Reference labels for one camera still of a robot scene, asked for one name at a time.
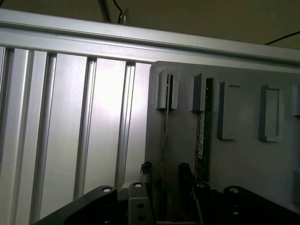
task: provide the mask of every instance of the screw hole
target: screw hole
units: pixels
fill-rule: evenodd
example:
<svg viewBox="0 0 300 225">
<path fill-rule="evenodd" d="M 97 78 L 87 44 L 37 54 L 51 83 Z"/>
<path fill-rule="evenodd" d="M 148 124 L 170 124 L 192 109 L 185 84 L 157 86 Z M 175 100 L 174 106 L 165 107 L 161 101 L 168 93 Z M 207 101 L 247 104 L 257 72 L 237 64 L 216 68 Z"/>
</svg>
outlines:
<svg viewBox="0 0 300 225">
<path fill-rule="evenodd" d="M 137 219 L 138 219 L 138 221 L 144 221 L 146 219 L 146 217 L 145 216 L 139 216 Z"/>
<path fill-rule="evenodd" d="M 102 189 L 103 192 L 110 192 L 112 189 L 110 187 L 105 187 Z"/>
<path fill-rule="evenodd" d="M 135 184 L 135 187 L 136 187 L 136 188 L 140 188 L 141 186 L 142 186 L 141 183 L 136 183 L 136 184 Z"/>
</svg>

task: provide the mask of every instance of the wire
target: wire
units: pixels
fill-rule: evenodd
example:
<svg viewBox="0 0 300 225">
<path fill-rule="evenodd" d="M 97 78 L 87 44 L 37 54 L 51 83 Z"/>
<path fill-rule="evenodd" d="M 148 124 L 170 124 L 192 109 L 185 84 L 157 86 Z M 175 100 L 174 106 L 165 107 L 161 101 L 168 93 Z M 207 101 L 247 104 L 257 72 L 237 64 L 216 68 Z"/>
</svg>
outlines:
<svg viewBox="0 0 300 225">
<path fill-rule="evenodd" d="M 4 0 L 0 0 L 0 8 L 1 8 L 3 3 L 4 3 Z"/>
<path fill-rule="evenodd" d="M 275 42 L 277 42 L 277 41 L 280 41 L 280 40 L 282 40 L 282 39 L 289 38 L 289 37 L 294 36 L 294 35 L 297 35 L 297 34 L 300 34 L 300 31 L 297 31 L 297 32 L 292 33 L 292 34 L 285 35 L 285 36 L 283 36 L 283 37 L 281 37 L 281 38 L 278 38 L 278 39 L 276 39 L 276 40 L 274 40 L 274 41 L 270 41 L 270 42 L 266 43 L 265 45 L 273 44 L 273 43 L 275 43 Z"/>
<path fill-rule="evenodd" d="M 118 8 L 118 10 L 120 11 L 119 18 L 118 18 L 118 23 L 120 23 L 120 22 L 121 22 L 121 16 L 122 16 L 123 11 L 122 11 L 122 9 L 120 8 L 120 6 L 118 5 L 118 3 L 116 2 L 116 0 L 112 0 L 112 1 L 114 2 L 115 6 Z"/>
</svg>

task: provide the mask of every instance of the black cable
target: black cable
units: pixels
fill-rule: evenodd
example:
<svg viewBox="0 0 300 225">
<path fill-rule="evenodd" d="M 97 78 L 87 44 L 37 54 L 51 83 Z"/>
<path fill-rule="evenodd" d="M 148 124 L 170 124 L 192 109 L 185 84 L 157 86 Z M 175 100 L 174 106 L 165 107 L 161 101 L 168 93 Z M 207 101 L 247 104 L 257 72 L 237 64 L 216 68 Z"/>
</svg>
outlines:
<svg viewBox="0 0 300 225">
<path fill-rule="evenodd" d="M 120 23 L 120 22 L 121 22 L 121 16 L 122 16 L 123 11 L 122 11 L 122 9 L 120 8 L 120 6 L 118 5 L 118 3 L 116 2 L 116 0 L 112 0 L 112 1 L 114 2 L 115 6 L 118 8 L 118 10 L 120 11 L 119 18 L 118 18 L 118 23 Z"/>
<path fill-rule="evenodd" d="M 4 0 L 0 0 L 0 8 L 1 8 L 3 3 L 4 3 Z"/>
<path fill-rule="evenodd" d="M 297 35 L 297 34 L 300 34 L 300 31 L 297 31 L 297 32 L 292 33 L 292 34 L 285 35 L 285 36 L 283 36 L 283 37 L 281 37 L 281 38 L 278 38 L 278 39 L 276 39 L 276 40 L 274 40 L 274 41 L 270 41 L 270 42 L 266 43 L 265 45 L 273 44 L 273 43 L 275 43 L 275 42 L 277 42 L 277 41 L 280 41 L 280 40 L 285 39 L 285 38 L 289 38 L 289 37 L 294 36 L 294 35 Z"/>
</svg>

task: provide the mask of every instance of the gray metal wall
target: gray metal wall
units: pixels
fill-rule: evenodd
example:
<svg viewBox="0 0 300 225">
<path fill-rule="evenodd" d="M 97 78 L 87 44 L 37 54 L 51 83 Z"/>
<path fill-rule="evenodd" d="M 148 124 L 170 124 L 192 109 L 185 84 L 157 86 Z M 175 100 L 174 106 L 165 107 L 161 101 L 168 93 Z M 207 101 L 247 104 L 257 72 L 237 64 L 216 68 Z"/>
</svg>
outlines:
<svg viewBox="0 0 300 225">
<path fill-rule="evenodd" d="M 0 47 L 0 224 L 139 179 L 149 69 Z"/>
</svg>

